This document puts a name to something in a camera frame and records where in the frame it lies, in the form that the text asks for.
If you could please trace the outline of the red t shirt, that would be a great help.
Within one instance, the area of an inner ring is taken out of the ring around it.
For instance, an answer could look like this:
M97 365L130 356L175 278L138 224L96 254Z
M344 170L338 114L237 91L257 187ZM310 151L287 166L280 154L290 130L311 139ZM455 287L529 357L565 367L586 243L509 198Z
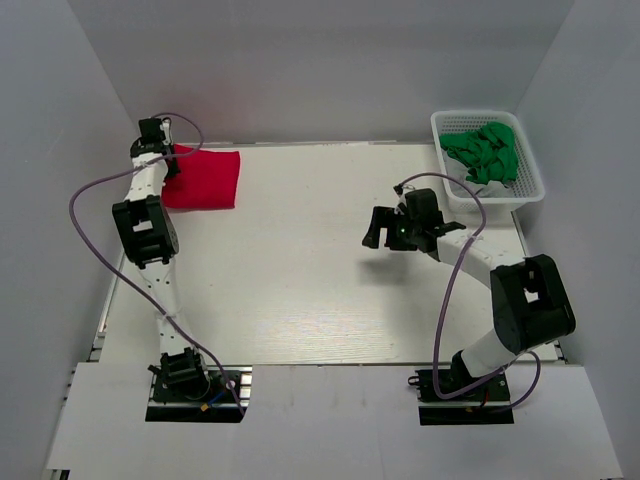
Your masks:
M165 180L162 201L176 210L229 210L235 207L241 169L238 151L199 150L178 159L180 172Z

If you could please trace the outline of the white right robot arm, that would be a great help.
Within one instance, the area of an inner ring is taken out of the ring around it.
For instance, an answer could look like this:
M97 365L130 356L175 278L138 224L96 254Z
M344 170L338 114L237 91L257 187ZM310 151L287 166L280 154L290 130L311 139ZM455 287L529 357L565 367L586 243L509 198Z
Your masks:
M522 354L576 329L560 272L550 256L510 254L484 240L479 231L445 221L431 189L403 194L395 207L374 207L362 244L370 249L419 251L452 266L454 275L465 273L488 288L493 325L453 356L447 379L436 382L439 397L456 392L475 398L486 389L488 377Z

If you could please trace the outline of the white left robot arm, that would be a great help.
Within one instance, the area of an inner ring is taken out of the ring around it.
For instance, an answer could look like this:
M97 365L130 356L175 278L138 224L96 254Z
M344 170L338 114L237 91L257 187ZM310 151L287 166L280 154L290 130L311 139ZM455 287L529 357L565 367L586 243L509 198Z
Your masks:
M171 120L151 117L138 122L140 137L130 148L136 171L123 201L112 214L127 259L136 266L144 290L161 307L155 314L160 354L182 355L190 347L189 331L177 288L175 256L179 243L163 204L165 180L178 172L171 138Z

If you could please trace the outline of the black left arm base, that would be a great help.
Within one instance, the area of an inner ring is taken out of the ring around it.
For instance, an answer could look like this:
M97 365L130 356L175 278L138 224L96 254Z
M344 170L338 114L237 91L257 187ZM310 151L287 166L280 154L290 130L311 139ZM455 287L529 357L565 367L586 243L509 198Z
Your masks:
M207 366L192 349L163 354L148 367L151 386L146 408L148 423L236 424L249 406L252 369L220 371Z

